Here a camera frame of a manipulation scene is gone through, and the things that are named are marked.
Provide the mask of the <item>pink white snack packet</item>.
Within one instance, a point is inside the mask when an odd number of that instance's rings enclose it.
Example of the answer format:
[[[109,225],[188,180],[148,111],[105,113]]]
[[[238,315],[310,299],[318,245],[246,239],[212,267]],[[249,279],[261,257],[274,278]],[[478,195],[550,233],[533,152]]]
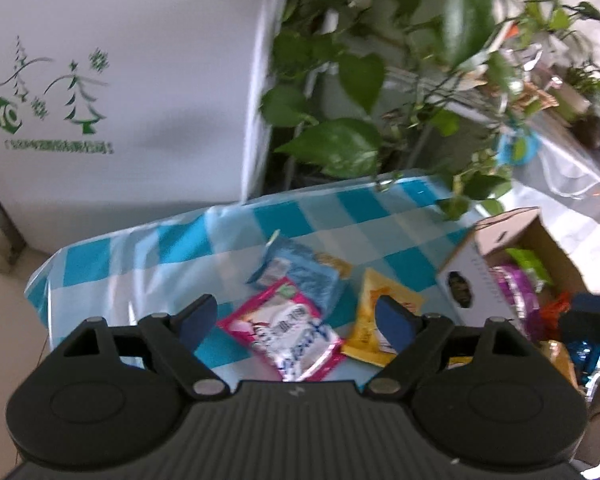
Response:
[[[218,326],[283,382],[318,382],[344,359],[340,336],[289,278],[251,297]]]

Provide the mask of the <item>purple foil snack packet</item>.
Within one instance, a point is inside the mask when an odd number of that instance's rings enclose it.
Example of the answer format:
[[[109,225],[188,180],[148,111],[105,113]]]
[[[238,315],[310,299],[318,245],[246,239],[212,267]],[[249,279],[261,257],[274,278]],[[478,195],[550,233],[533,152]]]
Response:
[[[540,303],[527,274],[513,263],[492,266],[490,272],[521,324],[522,332],[533,341],[540,340],[542,336]]]

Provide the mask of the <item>green snack packet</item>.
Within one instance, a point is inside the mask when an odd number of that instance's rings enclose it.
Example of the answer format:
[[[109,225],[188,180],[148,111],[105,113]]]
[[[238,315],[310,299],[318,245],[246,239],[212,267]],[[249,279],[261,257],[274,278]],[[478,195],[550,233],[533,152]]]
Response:
[[[518,268],[524,271],[536,292],[542,292],[546,286],[555,285],[550,272],[547,271],[547,268],[533,250],[511,247],[506,248],[505,252],[514,260]]]

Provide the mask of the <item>blue foil snack packet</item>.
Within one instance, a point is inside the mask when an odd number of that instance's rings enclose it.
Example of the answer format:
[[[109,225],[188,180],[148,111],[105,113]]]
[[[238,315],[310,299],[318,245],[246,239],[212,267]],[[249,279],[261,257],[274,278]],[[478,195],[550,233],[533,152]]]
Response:
[[[600,344],[586,340],[571,341],[566,344],[569,357],[576,374],[577,385],[591,404],[600,385]]]

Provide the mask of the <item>light blue snack packet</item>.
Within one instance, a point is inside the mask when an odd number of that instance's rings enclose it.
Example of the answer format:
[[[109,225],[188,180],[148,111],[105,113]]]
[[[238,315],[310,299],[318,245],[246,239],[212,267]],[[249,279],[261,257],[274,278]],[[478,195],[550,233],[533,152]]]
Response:
[[[291,280],[327,318],[336,308],[353,266],[328,252],[283,237],[276,230],[265,244],[260,266],[247,284],[266,289],[282,278]]]

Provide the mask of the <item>blue checkered tablecloth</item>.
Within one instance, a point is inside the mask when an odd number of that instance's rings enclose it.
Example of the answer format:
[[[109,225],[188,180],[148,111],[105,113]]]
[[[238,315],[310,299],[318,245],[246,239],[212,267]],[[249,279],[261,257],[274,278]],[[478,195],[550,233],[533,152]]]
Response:
[[[84,240],[36,270],[24,294],[57,346],[86,318],[133,325],[176,313],[203,294],[228,315],[253,295],[248,280],[274,234],[350,263],[330,325],[347,336],[363,275],[373,269],[424,297],[424,310],[452,315],[437,270],[478,220],[443,217],[440,184],[405,178],[385,192],[362,181],[213,206]]]

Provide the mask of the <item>cardboard milk box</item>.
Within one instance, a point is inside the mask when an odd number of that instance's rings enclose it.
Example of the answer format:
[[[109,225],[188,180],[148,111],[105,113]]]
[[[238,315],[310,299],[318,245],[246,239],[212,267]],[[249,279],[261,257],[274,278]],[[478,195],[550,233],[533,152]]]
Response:
[[[588,401],[576,457],[600,464],[600,295],[545,229],[536,207],[478,221],[439,269],[437,282],[466,326],[508,318]]]

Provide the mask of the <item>orange red snack packet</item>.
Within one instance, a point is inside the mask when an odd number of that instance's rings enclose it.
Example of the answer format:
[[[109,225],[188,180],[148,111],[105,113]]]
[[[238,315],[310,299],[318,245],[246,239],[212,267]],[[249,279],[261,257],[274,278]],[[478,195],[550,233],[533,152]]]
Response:
[[[561,292],[553,301],[540,309],[540,339],[559,340],[559,320],[571,308],[571,295]]]

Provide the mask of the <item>yellow chips bag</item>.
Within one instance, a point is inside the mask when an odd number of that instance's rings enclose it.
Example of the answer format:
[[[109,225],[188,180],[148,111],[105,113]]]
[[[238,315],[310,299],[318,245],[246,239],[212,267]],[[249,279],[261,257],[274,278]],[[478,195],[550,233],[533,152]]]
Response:
[[[566,346],[557,340],[540,341],[537,345],[542,355],[545,356],[556,367],[574,388],[579,388],[576,369],[569,356]],[[472,361],[471,356],[454,356],[449,360],[446,368],[452,370],[465,366]]]

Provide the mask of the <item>white appliance with green logo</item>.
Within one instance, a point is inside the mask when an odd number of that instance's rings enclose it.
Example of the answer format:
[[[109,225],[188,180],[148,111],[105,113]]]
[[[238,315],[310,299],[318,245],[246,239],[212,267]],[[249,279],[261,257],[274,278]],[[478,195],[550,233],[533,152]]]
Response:
[[[284,0],[0,0],[0,203],[41,252],[261,187]]]

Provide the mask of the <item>green pothos plant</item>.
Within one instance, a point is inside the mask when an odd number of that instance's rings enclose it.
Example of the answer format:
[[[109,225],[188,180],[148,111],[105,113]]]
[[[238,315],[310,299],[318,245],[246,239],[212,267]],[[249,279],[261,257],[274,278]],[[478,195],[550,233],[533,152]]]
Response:
[[[446,218],[499,214],[513,166],[502,133],[560,110],[600,143],[600,64],[578,24],[588,1],[287,0],[260,101],[276,154],[384,190],[407,170],[442,177]]]

